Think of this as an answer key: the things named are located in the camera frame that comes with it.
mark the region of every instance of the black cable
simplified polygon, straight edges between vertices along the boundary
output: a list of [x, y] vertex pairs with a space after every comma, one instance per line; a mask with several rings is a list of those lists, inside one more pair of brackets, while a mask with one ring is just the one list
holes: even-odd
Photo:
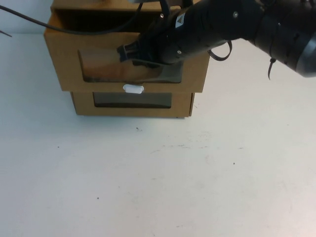
[[0, 5], [0, 10], [3, 10], [3, 11], [6, 11], [6, 12], [9, 12], [13, 15], [16, 15], [18, 17], [21, 17], [27, 21], [30, 21], [30, 22], [33, 22], [37, 25], [40, 25], [40, 26], [44, 26], [46, 28], [49, 28], [49, 29], [52, 29], [52, 30], [55, 30], [55, 31], [60, 31], [60, 32], [64, 32], [64, 33], [67, 33], [67, 34], [72, 34], [72, 35], [82, 35], [82, 36], [97, 36], [97, 35], [104, 35], [104, 34], [108, 34], [108, 33], [113, 33], [113, 32], [119, 32], [121, 30], [123, 30], [124, 28], [128, 27], [130, 24], [133, 23], [133, 21], [136, 19], [136, 17], [138, 16], [138, 14], [140, 13], [141, 9], [143, 7], [143, 4], [139, 4], [134, 16], [132, 16], [127, 22], [125, 22], [124, 24], [114, 28], [114, 29], [110, 29], [110, 30], [106, 30], [106, 31], [99, 31], [99, 32], [80, 32], [80, 31], [70, 31], [70, 30], [65, 30], [65, 29], [62, 29], [62, 28], [58, 28], [58, 27], [55, 27], [55, 26], [51, 26], [49, 24], [46, 24], [44, 22], [41, 22], [41, 21], [38, 21], [38, 20], [35, 20], [31, 17], [28, 17], [26, 15], [23, 15], [17, 11], [14, 11], [10, 8], [7, 8], [5, 6], [1, 6]]
[[271, 59], [270, 59], [270, 66], [269, 66], [269, 69], [268, 69], [268, 78], [269, 78], [269, 80], [271, 80], [271, 79], [270, 79], [270, 74], [271, 74], [272, 66], [273, 66], [273, 64], [274, 64], [276, 61], [277, 61], [277, 60], [276, 60], [275, 58], [271, 58]]
[[233, 43], [231, 41], [228, 41], [227, 44], [229, 46], [229, 54], [226, 57], [222, 58], [222, 57], [217, 56], [215, 53], [212, 52], [211, 49], [208, 50], [209, 56], [211, 56], [216, 61], [220, 61], [220, 62], [225, 61], [226, 59], [229, 58], [229, 56], [231, 55], [232, 50], [233, 50]]
[[7, 34], [6, 32], [0, 31], [0, 34], [4, 34], [6, 36], [12, 37], [11, 35]]

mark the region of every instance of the sticker on robot arm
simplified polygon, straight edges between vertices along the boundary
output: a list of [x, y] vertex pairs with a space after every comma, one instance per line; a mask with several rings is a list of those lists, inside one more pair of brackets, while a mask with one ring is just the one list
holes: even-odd
[[176, 20], [176, 28], [182, 26], [184, 24], [184, 17], [185, 17], [186, 13], [182, 13], [180, 14], [178, 17], [177, 17], [177, 20]]

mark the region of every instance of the cardboard drawer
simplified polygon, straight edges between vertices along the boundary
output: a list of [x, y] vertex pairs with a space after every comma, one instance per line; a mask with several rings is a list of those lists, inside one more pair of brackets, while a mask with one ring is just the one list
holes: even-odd
[[189, 117], [194, 94], [191, 93], [82, 93], [71, 92], [78, 115]]
[[[124, 92], [125, 84], [141, 84], [146, 93], [202, 92], [209, 63], [207, 52], [157, 69], [133, 66], [131, 61], [119, 63], [116, 49], [134, 42], [138, 32], [147, 29], [157, 14], [142, 12], [126, 32], [99, 36], [69, 35], [47, 29], [44, 37], [62, 90]], [[56, 9], [49, 23], [70, 30], [100, 31], [112, 29], [132, 15], [128, 11]]]

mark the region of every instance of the white floor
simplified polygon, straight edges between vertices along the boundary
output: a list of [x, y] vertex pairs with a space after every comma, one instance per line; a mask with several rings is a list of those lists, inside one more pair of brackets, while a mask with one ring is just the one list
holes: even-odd
[[79, 117], [42, 36], [0, 35], [0, 236], [316, 236], [316, 79], [268, 66], [237, 41], [191, 118]]

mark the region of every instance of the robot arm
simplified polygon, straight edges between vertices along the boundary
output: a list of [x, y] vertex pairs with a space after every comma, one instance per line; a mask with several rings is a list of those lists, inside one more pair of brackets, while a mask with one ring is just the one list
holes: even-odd
[[[162, 14], [139, 39], [118, 48], [121, 61], [170, 65], [245, 39], [304, 77], [316, 76], [314, 0], [160, 0]], [[180, 5], [181, 10], [170, 11]]]

